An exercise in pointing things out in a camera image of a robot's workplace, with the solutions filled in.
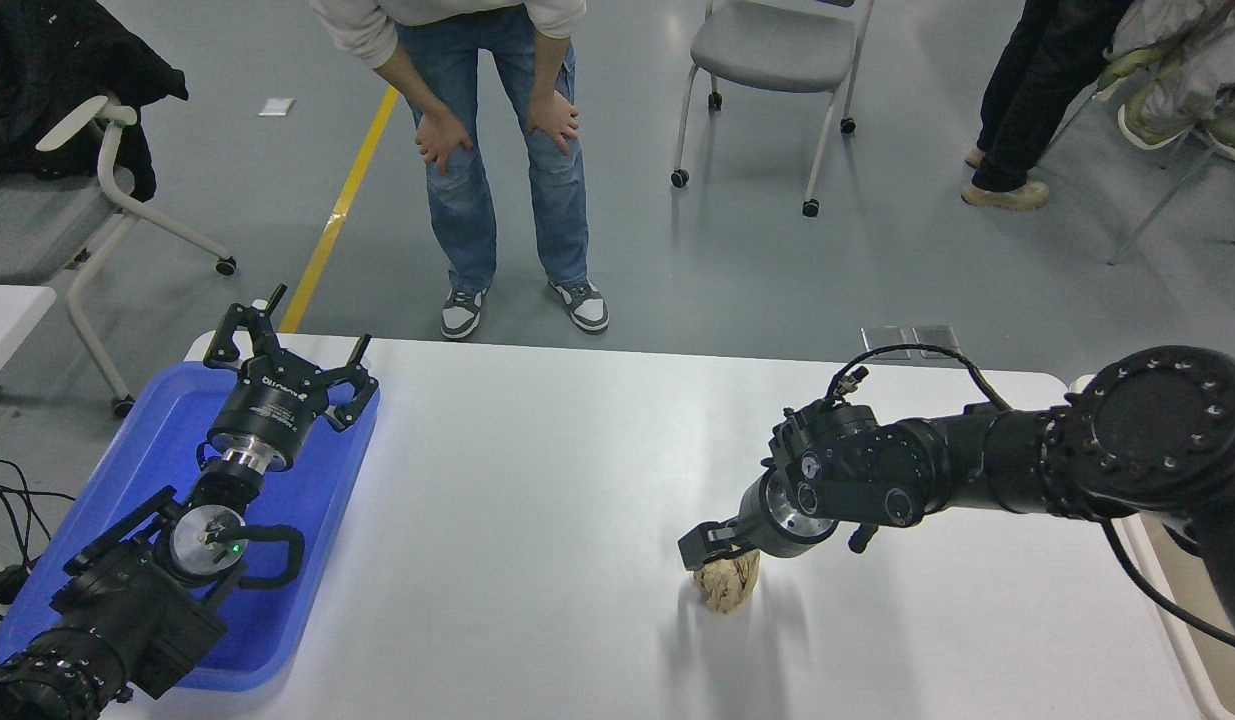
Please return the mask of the person's left hand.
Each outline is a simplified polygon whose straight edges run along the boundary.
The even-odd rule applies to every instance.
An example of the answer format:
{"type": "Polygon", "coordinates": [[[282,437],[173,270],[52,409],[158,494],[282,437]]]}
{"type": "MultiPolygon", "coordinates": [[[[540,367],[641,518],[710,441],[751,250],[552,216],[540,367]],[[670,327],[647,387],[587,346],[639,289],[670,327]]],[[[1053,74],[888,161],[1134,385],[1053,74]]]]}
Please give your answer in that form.
{"type": "Polygon", "coordinates": [[[571,141],[580,135],[579,109],[555,88],[530,91],[524,135],[548,140],[562,156],[571,156],[571,141]]]}

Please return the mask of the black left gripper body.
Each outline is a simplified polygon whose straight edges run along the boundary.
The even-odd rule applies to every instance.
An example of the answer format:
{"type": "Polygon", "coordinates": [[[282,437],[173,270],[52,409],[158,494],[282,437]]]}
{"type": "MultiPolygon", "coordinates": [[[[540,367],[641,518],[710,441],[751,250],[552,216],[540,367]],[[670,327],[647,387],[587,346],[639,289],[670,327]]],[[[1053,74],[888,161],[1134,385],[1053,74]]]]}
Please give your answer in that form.
{"type": "Polygon", "coordinates": [[[219,454],[232,450],[266,457],[266,471],[289,471],[316,415],[329,408],[306,359],[246,359],[238,382],[207,432],[219,454]]]}

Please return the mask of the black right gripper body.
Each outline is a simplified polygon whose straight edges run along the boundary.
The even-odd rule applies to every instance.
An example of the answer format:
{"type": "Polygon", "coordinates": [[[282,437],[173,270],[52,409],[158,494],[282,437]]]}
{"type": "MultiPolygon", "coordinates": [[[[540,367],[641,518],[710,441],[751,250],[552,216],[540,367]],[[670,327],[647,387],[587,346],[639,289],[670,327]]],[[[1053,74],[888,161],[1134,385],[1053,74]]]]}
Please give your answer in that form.
{"type": "Polygon", "coordinates": [[[753,550],[794,559],[821,542],[821,519],[806,515],[776,469],[764,471],[742,495],[737,536],[753,550]]]}

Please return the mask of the person's right hand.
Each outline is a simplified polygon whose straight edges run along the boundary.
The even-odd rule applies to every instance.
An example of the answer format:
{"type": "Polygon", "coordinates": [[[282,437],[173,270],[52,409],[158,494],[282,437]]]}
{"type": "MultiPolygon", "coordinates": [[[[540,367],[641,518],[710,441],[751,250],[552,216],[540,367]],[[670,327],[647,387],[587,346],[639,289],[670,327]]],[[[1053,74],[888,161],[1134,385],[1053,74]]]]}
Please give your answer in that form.
{"type": "Polygon", "coordinates": [[[424,163],[433,167],[440,177],[448,177],[450,161],[456,149],[474,147],[461,119],[443,105],[421,111],[412,143],[424,163]]]}

